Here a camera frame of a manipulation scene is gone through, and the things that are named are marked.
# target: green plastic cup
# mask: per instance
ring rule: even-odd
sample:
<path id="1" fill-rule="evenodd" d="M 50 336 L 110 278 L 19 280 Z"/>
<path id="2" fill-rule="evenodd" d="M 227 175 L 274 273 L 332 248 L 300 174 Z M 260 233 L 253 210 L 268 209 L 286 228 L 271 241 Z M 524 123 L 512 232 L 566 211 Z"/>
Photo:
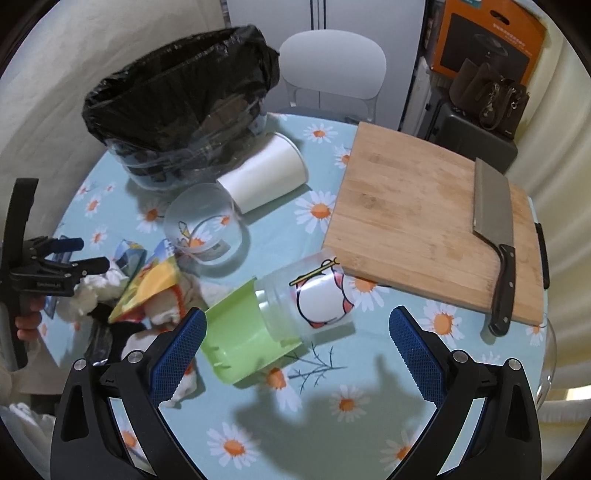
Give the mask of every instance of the green plastic cup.
<path id="1" fill-rule="evenodd" d="M 207 335 L 201 351 L 215 375 L 234 384 L 301 345 L 299 338 L 275 341 L 267 331 L 249 280 L 206 312 Z"/>

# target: wooden cutting board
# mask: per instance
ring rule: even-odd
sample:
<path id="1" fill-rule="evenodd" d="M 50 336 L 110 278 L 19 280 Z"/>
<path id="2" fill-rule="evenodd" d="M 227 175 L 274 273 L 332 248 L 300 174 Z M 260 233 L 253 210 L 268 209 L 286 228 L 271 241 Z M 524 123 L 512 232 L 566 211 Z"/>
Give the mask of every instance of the wooden cutting board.
<path id="1" fill-rule="evenodd" d="M 472 232 L 474 165 L 418 138 L 359 124 L 324 246 L 350 275 L 490 312 L 499 258 Z M 513 319 L 539 325 L 540 246 L 527 195 L 510 187 Z"/>

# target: white paper cup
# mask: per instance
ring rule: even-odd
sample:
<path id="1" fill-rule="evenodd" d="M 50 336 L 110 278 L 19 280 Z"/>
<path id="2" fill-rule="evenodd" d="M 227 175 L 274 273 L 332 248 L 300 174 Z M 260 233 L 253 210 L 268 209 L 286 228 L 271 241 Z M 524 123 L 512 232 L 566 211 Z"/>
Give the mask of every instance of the white paper cup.
<path id="1" fill-rule="evenodd" d="M 217 180 L 243 214 L 307 181 L 308 168 L 300 151 L 289 138 L 277 132 L 266 135 L 240 167 Z"/>

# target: screw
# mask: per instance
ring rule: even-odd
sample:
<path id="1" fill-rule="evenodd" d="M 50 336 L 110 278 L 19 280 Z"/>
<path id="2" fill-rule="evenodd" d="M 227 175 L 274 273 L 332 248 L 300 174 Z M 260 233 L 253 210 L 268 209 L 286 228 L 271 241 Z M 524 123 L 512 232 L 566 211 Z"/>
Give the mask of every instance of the screw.
<path id="1" fill-rule="evenodd" d="M 77 360 L 76 363 L 74 364 L 74 370 L 84 370 L 86 368 L 86 360 L 84 360 L 83 358 L 81 358 L 80 360 Z"/>
<path id="2" fill-rule="evenodd" d="M 468 361 L 468 354 L 462 350 L 453 352 L 453 359 L 459 364 L 465 364 Z"/>
<path id="3" fill-rule="evenodd" d="M 514 358 L 512 358 L 511 360 L 509 360 L 509 366 L 513 370 L 519 370 L 521 368 L 521 364 L 519 363 L 519 360 L 516 360 Z"/>
<path id="4" fill-rule="evenodd" d="M 138 362 L 141 362 L 143 357 L 144 357 L 144 354 L 140 350 L 134 350 L 133 352 L 131 352 L 128 355 L 127 361 L 130 364 L 136 364 Z"/>

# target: cleaver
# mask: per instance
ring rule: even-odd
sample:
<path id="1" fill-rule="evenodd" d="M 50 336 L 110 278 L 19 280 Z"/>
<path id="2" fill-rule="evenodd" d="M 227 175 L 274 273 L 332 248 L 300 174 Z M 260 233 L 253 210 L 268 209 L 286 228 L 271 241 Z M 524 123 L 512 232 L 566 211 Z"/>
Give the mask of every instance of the cleaver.
<path id="1" fill-rule="evenodd" d="M 501 269 L 492 296 L 491 333 L 506 335 L 515 300 L 515 248 L 513 242 L 513 208 L 506 177 L 489 164 L 476 159 L 474 175 L 473 231 L 501 259 Z"/>

